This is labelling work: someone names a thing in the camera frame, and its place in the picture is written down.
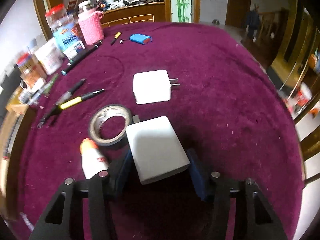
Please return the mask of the white glue bottle orange tip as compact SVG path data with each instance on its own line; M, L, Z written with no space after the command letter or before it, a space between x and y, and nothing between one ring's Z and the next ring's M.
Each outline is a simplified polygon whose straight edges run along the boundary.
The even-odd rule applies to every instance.
M80 154L82 170L86 179L91 179L109 167L107 158L99 151L97 144L89 138L85 138L80 144Z

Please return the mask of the large white power adapter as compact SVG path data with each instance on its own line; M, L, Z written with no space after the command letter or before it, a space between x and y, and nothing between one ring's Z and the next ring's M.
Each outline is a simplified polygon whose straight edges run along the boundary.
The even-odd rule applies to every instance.
M190 165L167 116L131 124L126 135L143 185L176 175Z

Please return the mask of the black tape roll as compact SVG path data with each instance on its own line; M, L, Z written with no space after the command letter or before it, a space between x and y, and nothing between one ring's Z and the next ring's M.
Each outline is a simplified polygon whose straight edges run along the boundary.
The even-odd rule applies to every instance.
M121 148L127 145L127 126L138 122L140 122L139 116L132 115L125 106L110 104L92 116L88 136L98 146Z

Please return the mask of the maroon velvet tablecloth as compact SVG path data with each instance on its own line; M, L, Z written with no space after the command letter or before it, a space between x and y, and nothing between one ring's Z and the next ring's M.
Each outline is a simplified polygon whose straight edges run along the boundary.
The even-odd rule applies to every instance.
M86 82L77 95L105 89L42 128L32 124L20 162L19 211L36 223L64 179L84 177L79 146L89 121L102 107L119 103L142 120L167 116L183 147L212 169L253 178L292 239L304 187L299 140L287 107L250 53L222 29L201 24L132 23L104 33L103 44L40 101L38 118L80 79ZM132 34L152 42L132 42ZM138 105L133 75L154 70L166 70L180 85L169 101Z

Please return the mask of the yellow black pen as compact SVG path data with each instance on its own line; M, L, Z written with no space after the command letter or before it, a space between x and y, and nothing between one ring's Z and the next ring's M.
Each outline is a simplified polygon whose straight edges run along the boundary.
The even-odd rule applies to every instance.
M100 89L100 90L96 90L87 94L84 94L82 96L78 96L76 98L73 98L71 100L68 100L60 105L55 105L52 110L50 110L47 114L45 114L41 120L39 121L37 128L41 128L46 122L47 120L54 115L58 115L59 113L61 113L62 111L64 111L65 109L68 109L74 105L77 105L81 102L87 101L91 98L94 98L95 96L103 93L105 91L105 89Z

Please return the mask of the clear black pen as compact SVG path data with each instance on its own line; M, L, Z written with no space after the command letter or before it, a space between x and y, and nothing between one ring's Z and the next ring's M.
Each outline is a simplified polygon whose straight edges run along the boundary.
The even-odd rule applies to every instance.
M68 101L71 96L85 83L86 78L81 79L77 82L71 89L65 92L55 103L56 106L63 104L64 102Z

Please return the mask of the green marker pen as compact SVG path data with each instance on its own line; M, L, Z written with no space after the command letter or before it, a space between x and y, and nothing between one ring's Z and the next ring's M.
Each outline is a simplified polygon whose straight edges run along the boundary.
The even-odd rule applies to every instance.
M57 80L58 77L59 77L59 74L56 73L56 74L54 74L54 76L51 78L51 80L48 82L48 84L46 85L46 88L45 88L45 90L44 90L44 92L43 92L44 96L48 96L48 95L49 95L50 90L51 90L53 84L55 83L55 81Z

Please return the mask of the small white plug charger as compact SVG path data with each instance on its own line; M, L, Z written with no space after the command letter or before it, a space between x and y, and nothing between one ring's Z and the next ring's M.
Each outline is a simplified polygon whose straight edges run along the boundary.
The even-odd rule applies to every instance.
M171 99L171 89L179 86L178 78L170 79L166 70L154 70L133 75L136 104L164 102Z

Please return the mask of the long black flashlight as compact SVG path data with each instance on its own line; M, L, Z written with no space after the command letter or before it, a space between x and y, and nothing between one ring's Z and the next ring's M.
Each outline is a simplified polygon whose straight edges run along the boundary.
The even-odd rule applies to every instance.
M102 40L99 40L93 44L90 48L80 52L74 59L67 63L67 67L61 71L61 74L66 76L78 63L80 63L85 57L96 51L103 44Z

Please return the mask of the white red bucket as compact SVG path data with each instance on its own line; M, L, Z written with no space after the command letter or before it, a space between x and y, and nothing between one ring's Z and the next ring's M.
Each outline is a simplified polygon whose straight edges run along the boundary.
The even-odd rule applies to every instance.
M310 88L303 82L301 83L296 96L294 97L295 108L302 108L312 99Z

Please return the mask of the brown snack jar red lid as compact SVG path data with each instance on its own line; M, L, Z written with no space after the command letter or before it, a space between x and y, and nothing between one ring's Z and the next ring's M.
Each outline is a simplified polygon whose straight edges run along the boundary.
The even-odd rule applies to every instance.
M47 74L40 61L30 53L24 53L17 59L21 78L29 88L33 88L39 79L46 79Z

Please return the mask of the clear plastic jar white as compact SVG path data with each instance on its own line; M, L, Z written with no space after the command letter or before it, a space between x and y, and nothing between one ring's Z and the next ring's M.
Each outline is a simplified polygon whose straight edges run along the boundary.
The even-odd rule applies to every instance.
M34 55L42 64L47 75L56 72L61 67L64 58L54 37L36 50Z

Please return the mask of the blue battery pack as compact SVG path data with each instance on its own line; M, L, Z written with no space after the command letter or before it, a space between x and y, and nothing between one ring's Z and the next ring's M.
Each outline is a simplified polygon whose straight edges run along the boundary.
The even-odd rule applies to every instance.
M132 34L129 39L132 42L143 44L143 45L152 42L151 36L143 35L143 34Z

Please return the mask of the small yellow black screwdriver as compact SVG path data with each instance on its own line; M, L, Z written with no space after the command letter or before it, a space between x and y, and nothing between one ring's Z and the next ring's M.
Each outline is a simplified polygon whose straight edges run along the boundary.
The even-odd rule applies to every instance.
M121 35L121 32L117 32L117 33L115 34L114 38L112 39L112 41L111 41L111 43L110 43L111 46L115 44L115 42L116 42L117 39L120 37L120 35Z

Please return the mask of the blue printed box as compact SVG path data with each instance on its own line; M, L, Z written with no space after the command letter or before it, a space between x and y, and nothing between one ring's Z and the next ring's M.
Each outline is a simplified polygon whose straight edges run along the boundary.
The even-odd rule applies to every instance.
M85 49L73 15L67 15L55 21L51 30L59 49L69 60Z

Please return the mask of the clear jar red lid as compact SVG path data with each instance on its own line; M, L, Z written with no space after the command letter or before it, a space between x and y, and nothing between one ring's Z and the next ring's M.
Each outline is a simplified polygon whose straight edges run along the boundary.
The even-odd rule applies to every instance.
M56 29L57 22L66 16L67 16L67 10L64 4L58 4L52 7L52 9L50 9L47 13L45 13L47 23L52 33Z

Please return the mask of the wooden cabinet counter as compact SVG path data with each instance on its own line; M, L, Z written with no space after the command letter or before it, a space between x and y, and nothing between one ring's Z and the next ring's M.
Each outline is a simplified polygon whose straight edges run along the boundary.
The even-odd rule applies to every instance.
M100 20L103 28L143 22L165 22L164 2L151 2L121 7L104 12Z

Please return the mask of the bamboo painted panel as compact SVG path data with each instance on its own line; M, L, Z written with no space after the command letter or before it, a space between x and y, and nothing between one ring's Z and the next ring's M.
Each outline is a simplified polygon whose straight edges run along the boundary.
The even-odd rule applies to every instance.
M193 0L170 0L171 21L178 23L193 22Z

